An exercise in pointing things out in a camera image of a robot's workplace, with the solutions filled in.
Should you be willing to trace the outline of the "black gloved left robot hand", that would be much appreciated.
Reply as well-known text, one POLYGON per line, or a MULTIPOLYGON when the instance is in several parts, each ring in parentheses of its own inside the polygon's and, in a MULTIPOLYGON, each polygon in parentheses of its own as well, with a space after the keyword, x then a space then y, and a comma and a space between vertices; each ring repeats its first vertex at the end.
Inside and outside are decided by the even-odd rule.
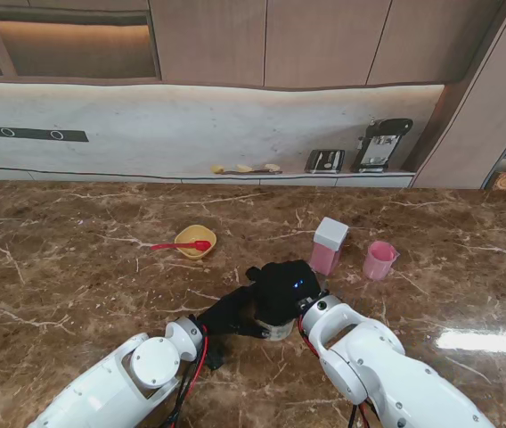
POLYGON ((197 316, 210 336, 234 334, 266 339, 269 331, 253 317, 254 288, 241 286, 197 316))

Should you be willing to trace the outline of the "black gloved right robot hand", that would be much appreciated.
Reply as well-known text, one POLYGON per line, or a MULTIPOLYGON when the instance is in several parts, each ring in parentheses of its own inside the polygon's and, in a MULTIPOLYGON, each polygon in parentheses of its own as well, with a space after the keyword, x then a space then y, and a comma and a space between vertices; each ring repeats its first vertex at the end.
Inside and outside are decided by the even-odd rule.
POLYGON ((321 294, 314 271, 302 259, 250 267, 246 276, 254 288, 254 318, 268 325, 288 324, 321 294))

